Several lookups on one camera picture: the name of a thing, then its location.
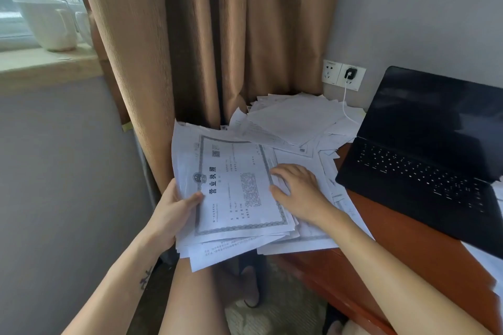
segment brown curtain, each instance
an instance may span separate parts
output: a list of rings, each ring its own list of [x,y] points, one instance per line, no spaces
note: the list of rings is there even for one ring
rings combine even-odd
[[[258,95],[322,92],[336,0],[89,0],[161,191],[174,118],[218,128]]]

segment person's left arm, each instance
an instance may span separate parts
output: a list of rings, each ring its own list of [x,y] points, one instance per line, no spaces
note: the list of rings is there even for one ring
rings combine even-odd
[[[203,199],[198,192],[178,201],[176,190],[173,179],[148,224],[111,266],[63,335],[127,332],[157,258],[173,245],[174,235],[183,227],[192,208]]]

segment laptop keyboard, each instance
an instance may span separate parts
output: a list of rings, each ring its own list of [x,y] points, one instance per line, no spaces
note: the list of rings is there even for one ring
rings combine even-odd
[[[473,178],[466,179],[368,142],[362,143],[357,162],[376,171],[411,180],[445,199],[484,212],[481,196],[484,183]]]

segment wall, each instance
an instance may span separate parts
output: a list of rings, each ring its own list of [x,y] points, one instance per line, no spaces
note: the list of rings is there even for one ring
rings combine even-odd
[[[352,106],[368,107],[390,65],[503,87],[503,4],[338,0],[325,58],[367,68]],[[343,89],[325,94],[342,100]]]
[[[102,78],[0,97],[0,333],[60,333],[148,220]]]

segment black screen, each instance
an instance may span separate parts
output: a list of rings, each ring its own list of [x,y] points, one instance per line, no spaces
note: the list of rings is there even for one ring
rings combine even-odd
[[[503,175],[503,89],[390,66],[358,136],[492,182]]]

